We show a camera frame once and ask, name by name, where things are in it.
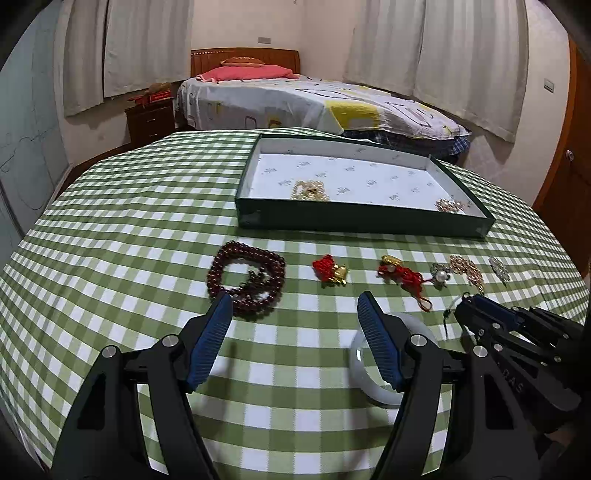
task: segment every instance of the silver brooch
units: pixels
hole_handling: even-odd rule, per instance
[[[511,279],[507,267],[497,257],[489,257],[488,263],[491,264],[492,271],[503,283],[507,283]]]
[[[438,288],[445,287],[446,282],[452,277],[450,275],[451,269],[447,265],[441,263],[431,264],[430,271],[431,276],[433,277],[431,280]]]

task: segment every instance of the white jade bangle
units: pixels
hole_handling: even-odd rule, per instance
[[[437,344],[435,335],[423,322],[418,318],[409,315],[408,313],[390,313],[395,317],[399,317],[411,333],[419,333],[424,335],[433,343]],[[359,329],[353,338],[349,350],[349,368],[351,370],[351,379],[359,387],[363,393],[375,401],[385,405],[400,406],[404,394],[386,390],[382,386],[374,382],[363,364],[362,347],[365,343],[365,335],[363,330]]]

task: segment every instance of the table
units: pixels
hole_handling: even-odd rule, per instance
[[[322,135],[307,129],[268,132]],[[538,305],[582,321],[586,287],[574,265],[522,201],[458,167],[449,168],[496,217],[485,241],[352,233],[245,231],[233,195],[261,131],[179,132],[101,161],[42,215],[0,275],[0,394],[23,435],[51,464],[60,429],[99,351],[147,348],[178,332],[208,306],[205,278],[219,247],[237,239],[281,254],[286,281],[275,310],[256,322],[234,318],[212,376],[189,401],[222,478],[366,479],[396,410],[372,405],[351,385],[348,346],[358,328],[356,299],[373,292],[387,312],[416,314],[460,348],[460,327],[442,311],[469,287],[453,275],[442,291],[425,286],[433,312],[375,270],[381,255],[426,277],[431,262],[470,258],[486,294],[508,306]],[[347,286],[323,287],[311,263],[332,254],[350,268]],[[494,275],[502,259],[511,281]],[[225,277],[237,284],[235,265]],[[147,388],[141,420],[155,468],[163,460]],[[442,389],[426,470],[444,446],[450,389]],[[268,472],[264,477],[261,472]]]

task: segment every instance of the brooch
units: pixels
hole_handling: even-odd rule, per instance
[[[464,204],[457,200],[439,199],[435,202],[435,207],[440,212],[457,213],[464,210]]]
[[[452,270],[447,265],[441,263],[431,264],[431,281],[436,287],[445,287],[446,282],[452,277],[450,275],[451,271]]]
[[[478,292],[480,292],[481,295],[484,295],[484,280],[482,279],[482,273],[478,270],[478,267],[472,260],[466,260],[459,255],[452,255],[449,257],[449,266],[454,273],[465,273],[468,277],[468,282],[476,286]]]
[[[291,192],[292,200],[312,200],[314,202],[328,202],[329,196],[324,192],[324,182],[319,180],[298,180]]]
[[[488,263],[491,264],[492,271],[503,283],[507,283],[511,279],[507,267],[497,257],[489,257]]]
[[[332,255],[325,255],[320,260],[312,262],[316,275],[323,282],[338,283],[341,285],[347,284],[347,273],[349,269],[344,265],[338,266]]]

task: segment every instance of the red tassel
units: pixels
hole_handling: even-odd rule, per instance
[[[423,283],[431,281],[430,279],[424,280],[420,273],[413,272],[410,268],[403,267],[402,265],[394,266],[385,264],[384,262],[380,263],[378,267],[378,275],[392,277],[399,282],[402,288],[417,299],[418,306],[422,311],[430,312],[433,308],[433,303],[421,295],[423,292]]]
[[[335,273],[336,264],[331,255],[325,255],[320,260],[312,262],[316,275],[322,281],[330,281]]]

